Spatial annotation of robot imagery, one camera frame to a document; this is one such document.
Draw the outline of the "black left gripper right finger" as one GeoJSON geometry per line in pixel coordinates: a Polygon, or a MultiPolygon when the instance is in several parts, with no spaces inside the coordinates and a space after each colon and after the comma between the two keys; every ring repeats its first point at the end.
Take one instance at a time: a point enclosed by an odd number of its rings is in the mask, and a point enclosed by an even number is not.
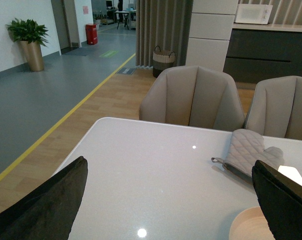
{"type": "Polygon", "coordinates": [[[252,167],[252,182],[274,238],[302,240],[302,186],[261,160],[252,167]]]}

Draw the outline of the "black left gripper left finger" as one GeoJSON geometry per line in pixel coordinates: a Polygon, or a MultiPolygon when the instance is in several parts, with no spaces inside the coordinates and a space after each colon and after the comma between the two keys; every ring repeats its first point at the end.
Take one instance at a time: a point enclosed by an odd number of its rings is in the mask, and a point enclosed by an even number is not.
{"type": "Polygon", "coordinates": [[[0,213],[0,240],[68,239],[87,176],[88,162],[80,156],[0,213]]]}

